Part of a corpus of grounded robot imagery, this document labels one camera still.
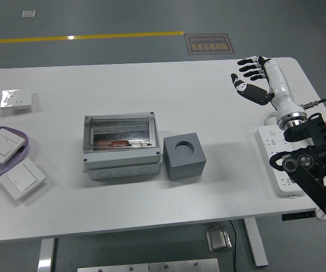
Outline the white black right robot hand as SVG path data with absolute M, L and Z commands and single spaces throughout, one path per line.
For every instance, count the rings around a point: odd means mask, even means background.
M 285 130 L 289 126 L 303 123 L 307 120 L 304 108 L 298 105 L 291 94 L 290 87 L 278 63 L 263 56 L 252 56 L 237 62 L 239 72 L 251 81 L 265 79 L 269 90 L 246 83 L 232 73 L 231 80 L 237 93 L 245 99 L 259 105 L 271 103 L 276 110 L 277 125 Z

